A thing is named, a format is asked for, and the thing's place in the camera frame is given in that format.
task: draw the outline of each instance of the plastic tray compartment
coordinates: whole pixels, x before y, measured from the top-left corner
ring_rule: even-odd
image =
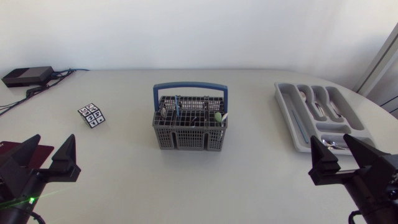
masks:
[[[224,97],[162,96],[159,99],[159,90],[180,87],[221,90]],[[215,113],[220,112],[222,116],[227,113],[227,86],[203,82],[157,84],[154,85],[154,105],[152,125],[161,149],[221,151],[228,118],[219,123],[215,121]]]
[[[311,152],[311,136],[347,148],[343,135],[350,134],[375,146],[369,131],[336,87],[275,83],[275,88],[275,97],[298,152]],[[330,151],[351,155],[349,149],[330,147]]]

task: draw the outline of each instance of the white cutlery tray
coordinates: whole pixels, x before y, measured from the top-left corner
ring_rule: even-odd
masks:
[[[320,141],[324,139],[346,147],[343,135],[350,134],[375,146],[369,131],[336,87],[275,83],[275,88],[275,97],[298,152],[311,152],[311,136],[316,136]],[[300,91],[305,93],[307,100],[304,100]],[[315,100],[324,114],[317,108]],[[352,155],[350,150],[330,151],[334,154]]]

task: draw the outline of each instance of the black device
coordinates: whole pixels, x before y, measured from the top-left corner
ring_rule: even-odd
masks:
[[[52,157],[48,169],[31,169],[28,164],[40,141],[37,134],[0,155],[0,223],[25,224],[30,216],[44,223],[33,212],[49,182],[76,182],[75,136],[72,134]]]
[[[7,87],[29,85],[46,85],[51,80],[54,70],[51,66],[34,68],[17,68],[8,73],[1,80]]]
[[[345,134],[359,169],[340,171],[337,157],[315,136],[311,137],[312,169],[308,173],[315,185],[343,184],[369,224],[398,223],[398,155],[382,152]]]

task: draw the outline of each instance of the dishwasher basket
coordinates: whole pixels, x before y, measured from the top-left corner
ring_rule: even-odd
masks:
[[[196,87],[221,90],[224,97],[162,96],[159,90]],[[228,87],[204,82],[171,82],[154,85],[155,113],[153,127],[161,149],[221,151],[228,118],[222,123],[215,114],[223,116],[228,108]]]

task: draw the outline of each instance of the table surface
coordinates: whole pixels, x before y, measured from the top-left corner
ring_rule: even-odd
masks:
[[[152,87],[179,81],[228,86],[221,152],[159,149]],[[82,172],[76,183],[47,184],[35,208],[47,223],[347,223],[354,202],[342,185],[314,186],[311,155],[294,149],[275,82],[337,86],[376,146],[398,154],[398,120],[389,113],[337,84],[276,70],[79,71],[1,116],[0,141],[40,134],[40,144],[56,151],[75,134]],[[28,88],[0,85],[0,104],[22,99]],[[222,92],[178,88],[159,95]],[[90,103],[106,118],[93,129],[77,112]],[[357,168],[351,156],[338,158],[342,169]]]

